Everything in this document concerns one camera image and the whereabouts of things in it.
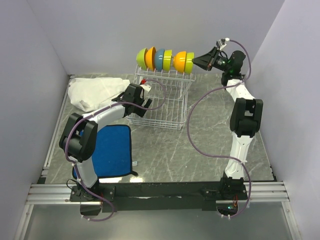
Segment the orange bowl stack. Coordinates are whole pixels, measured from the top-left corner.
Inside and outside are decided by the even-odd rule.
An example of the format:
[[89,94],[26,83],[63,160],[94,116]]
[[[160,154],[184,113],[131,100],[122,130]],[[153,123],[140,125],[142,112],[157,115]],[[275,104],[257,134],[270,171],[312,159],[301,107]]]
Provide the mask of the orange bowl stack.
[[186,58],[187,58],[186,51],[180,51],[173,57],[173,67],[179,73],[185,72]]

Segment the white wire dish rack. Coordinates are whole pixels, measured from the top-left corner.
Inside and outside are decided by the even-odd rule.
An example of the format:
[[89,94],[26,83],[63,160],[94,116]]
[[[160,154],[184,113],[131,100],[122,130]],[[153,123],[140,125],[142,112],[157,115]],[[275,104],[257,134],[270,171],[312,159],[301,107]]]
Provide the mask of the white wire dish rack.
[[137,66],[133,82],[139,84],[143,79],[151,86],[146,99],[152,100],[150,108],[143,117],[131,114],[127,117],[132,125],[180,130],[187,120],[188,91],[196,80],[196,73],[180,73],[170,71],[143,70]]

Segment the yellow-green bowl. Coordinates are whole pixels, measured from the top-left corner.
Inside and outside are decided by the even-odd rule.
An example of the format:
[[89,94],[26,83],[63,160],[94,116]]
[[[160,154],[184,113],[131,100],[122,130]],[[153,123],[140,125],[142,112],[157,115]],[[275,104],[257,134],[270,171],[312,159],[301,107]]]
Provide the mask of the yellow-green bowl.
[[172,50],[167,49],[163,53],[163,61],[162,61],[162,69],[165,72],[169,72],[171,70],[171,62],[172,62]]

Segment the lime green bowl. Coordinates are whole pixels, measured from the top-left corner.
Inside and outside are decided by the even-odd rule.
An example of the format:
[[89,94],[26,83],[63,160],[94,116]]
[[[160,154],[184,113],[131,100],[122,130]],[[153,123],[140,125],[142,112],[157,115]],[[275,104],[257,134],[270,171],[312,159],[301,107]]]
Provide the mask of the lime green bowl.
[[138,54],[136,56],[137,65],[144,71],[147,70],[147,65],[146,65],[146,60],[145,60],[147,52],[148,52],[148,49],[143,48],[138,52]]

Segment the blue bowl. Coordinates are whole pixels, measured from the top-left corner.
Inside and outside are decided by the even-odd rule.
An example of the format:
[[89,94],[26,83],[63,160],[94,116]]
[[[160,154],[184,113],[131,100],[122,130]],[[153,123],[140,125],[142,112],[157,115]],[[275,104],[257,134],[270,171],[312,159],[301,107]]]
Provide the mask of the blue bowl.
[[154,55],[154,66],[156,71],[161,72],[163,70],[163,59],[164,59],[165,49],[158,49]]

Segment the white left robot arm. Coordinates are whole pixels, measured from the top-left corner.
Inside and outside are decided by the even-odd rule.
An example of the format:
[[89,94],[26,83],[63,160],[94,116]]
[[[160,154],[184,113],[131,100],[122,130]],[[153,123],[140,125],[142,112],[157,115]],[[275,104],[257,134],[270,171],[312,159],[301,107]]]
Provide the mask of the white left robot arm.
[[59,147],[72,164],[77,187],[88,201],[102,197],[92,160],[98,132],[108,124],[131,114],[144,116],[152,103],[151,99],[145,97],[150,90],[151,86],[146,83],[131,83],[106,106],[87,114],[73,113],[69,116]]

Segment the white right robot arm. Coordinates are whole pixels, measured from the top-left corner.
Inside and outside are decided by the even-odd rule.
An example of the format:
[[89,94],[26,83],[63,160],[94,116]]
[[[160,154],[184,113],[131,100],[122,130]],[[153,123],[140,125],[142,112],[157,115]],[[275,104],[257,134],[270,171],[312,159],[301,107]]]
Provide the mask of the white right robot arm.
[[245,53],[240,50],[227,57],[221,47],[214,47],[208,53],[192,60],[203,70],[221,70],[222,89],[234,100],[229,122],[232,146],[218,187],[218,193],[223,200],[247,195],[244,186],[245,164],[250,144],[261,126],[264,103],[261,99],[253,97],[245,86],[245,77],[241,74],[245,59]]

